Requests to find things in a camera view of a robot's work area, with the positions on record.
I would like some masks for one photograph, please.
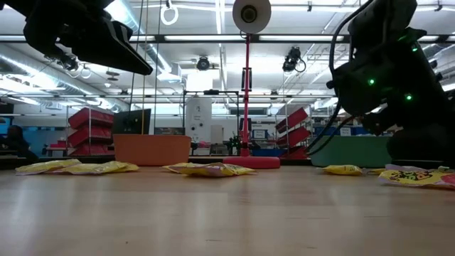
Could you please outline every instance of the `orange container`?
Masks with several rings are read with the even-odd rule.
[[[115,159],[138,166],[186,163],[191,138],[182,135],[114,134]]]

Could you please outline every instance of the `red stand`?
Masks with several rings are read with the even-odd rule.
[[[277,169],[280,167],[278,157],[255,157],[250,156],[250,149],[248,149],[248,102],[249,102],[249,82],[250,82],[250,38],[251,35],[247,34],[247,57],[246,57],[246,72],[245,72],[245,111],[243,119],[243,140],[242,148],[240,149],[240,156],[230,156],[223,160],[225,164],[235,164],[252,169]]]

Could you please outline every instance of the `red storage bin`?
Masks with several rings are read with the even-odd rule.
[[[300,127],[289,132],[289,146],[295,146],[297,143],[303,141],[310,136],[305,127]],[[287,148],[287,134],[277,140],[279,148]]]
[[[82,144],[70,156],[107,156],[114,155],[113,151],[107,150],[106,145]]]
[[[91,134],[89,127],[81,127],[79,130],[77,130],[75,133],[71,134],[68,137],[68,143],[72,147],[77,147],[82,143],[87,142],[89,140],[89,137],[92,138],[92,143],[100,143],[103,142],[103,144],[111,144],[112,143],[112,133],[110,128],[104,128],[104,127],[92,127]]]
[[[308,117],[308,114],[305,110],[301,107],[292,113],[290,116],[287,117],[288,119],[288,127],[291,129],[292,127],[296,126],[300,122],[303,122]],[[286,131],[286,119],[283,119],[280,123],[276,125],[277,131],[279,133],[283,133]]]
[[[91,117],[92,125],[96,126],[112,127],[114,122],[114,115],[106,114],[97,110],[91,110],[90,113],[90,109],[85,107],[70,117],[68,119],[68,123],[71,128],[78,129],[82,125],[88,125],[89,117]]]
[[[280,156],[282,159],[307,159],[308,156],[305,154],[305,146],[295,146],[289,150],[288,153],[284,153]]]

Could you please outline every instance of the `yellow snack bag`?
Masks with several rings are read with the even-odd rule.
[[[455,188],[455,174],[440,171],[384,171],[379,175],[383,183],[403,186]]]
[[[255,172],[255,170],[253,169],[223,163],[214,164],[180,163],[174,164],[172,166],[164,166],[164,168],[180,174],[206,177],[239,176]]]
[[[322,168],[325,172],[330,174],[338,174],[338,175],[351,175],[351,176],[359,176],[362,175],[362,169],[357,166],[353,165],[344,165],[344,166],[327,166],[326,168]]]
[[[139,167],[135,164],[122,163],[119,161],[110,161],[105,164],[76,164],[54,171],[53,173],[70,173],[70,174],[107,174],[119,173],[126,171],[136,171]]]
[[[80,164],[77,159],[49,161],[16,168],[16,175],[31,175],[52,172],[64,167]]]

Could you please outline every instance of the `wooden table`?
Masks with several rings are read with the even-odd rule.
[[[285,166],[190,178],[0,172],[0,255],[453,255],[455,191]]]

